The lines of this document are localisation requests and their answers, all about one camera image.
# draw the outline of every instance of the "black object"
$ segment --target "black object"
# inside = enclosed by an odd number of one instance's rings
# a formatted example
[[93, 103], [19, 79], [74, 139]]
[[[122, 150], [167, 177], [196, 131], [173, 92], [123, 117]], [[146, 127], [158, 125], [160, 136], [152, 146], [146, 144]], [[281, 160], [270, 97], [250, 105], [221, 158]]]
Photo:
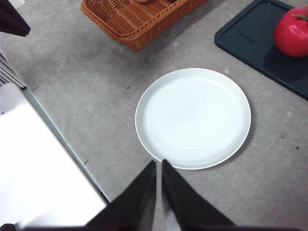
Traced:
[[8, 0], [0, 1], [0, 31], [27, 36], [31, 28]]
[[[163, 197], [182, 231], [297, 231], [296, 229], [237, 227], [196, 193], [169, 164], [162, 166]], [[26, 228], [23, 231], [150, 231], [156, 199], [156, 163], [151, 161], [128, 188], [85, 227]], [[5, 224], [0, 231], [16, 231]]]
[[255, 0], [215, 34], [215, 44], [308, 100], [308, 57], [289, 57], [274, 43], [277, 23], [292, 8], [278, 0]]
[[156, 202], [156, 163], [151, 161], [128, 188], [88, 227], [104, 225], [115, 230], [151, 230]]
[[226, 216], [204, 200], [169, 164], [163, 161], [162, 192], [182, 231], [196, 227], [234, 226]]

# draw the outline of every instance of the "gray floor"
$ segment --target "gray floor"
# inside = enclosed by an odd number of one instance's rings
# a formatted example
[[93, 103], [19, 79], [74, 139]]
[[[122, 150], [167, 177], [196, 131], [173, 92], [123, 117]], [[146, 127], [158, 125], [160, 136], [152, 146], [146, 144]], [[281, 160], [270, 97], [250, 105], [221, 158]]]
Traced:
[[[226, 74], [250, 102], [248, 138], [223, 164], [179, 173], [239, 225], [308, 230], [308, 102], [214, 44], [215, 32], [250, 2], [208, 0], [134, 52], [84, 16], [79, 0], [31, 0], [19, 8], [30, 35], [3, 35], [2, 49], [109, 200], [152, 159], [134, 128], [147, 86], [186, 67]], [[163, 223], [159, 194], [154, 230]]]

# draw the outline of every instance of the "white plate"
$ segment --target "white plate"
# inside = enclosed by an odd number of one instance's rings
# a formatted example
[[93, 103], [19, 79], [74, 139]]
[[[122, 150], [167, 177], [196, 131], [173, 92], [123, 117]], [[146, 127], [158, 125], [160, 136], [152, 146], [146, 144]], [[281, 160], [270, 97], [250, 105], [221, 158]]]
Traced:
[[250, 127], [248, 100], [216, 71], [188, 68], [164, 75], [142, 95], [136, 131], [144, 148], [174, 167], [202, 169], [232, 156]]

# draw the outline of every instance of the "apple stem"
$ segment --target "apple stem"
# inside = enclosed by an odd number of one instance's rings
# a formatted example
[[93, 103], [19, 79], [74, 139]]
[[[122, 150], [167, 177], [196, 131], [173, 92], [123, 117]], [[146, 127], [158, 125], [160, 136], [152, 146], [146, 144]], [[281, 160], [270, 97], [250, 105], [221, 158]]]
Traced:
[[302, 18], [302, 19], [306, 20], [307, 24], [308, 24], [308, 16], [305, 16], [305, 15], [302, 15], [302, 14], [293, 14], [292, 16]]

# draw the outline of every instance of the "wicker basket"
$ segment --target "wicker basket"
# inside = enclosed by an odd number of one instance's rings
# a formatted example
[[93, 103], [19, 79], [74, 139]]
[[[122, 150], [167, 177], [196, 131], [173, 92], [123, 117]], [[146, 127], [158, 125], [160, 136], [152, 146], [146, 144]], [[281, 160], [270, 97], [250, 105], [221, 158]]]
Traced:
[[83, 0], [82, 12], [116, 41], [140, 50], [206, 0]]

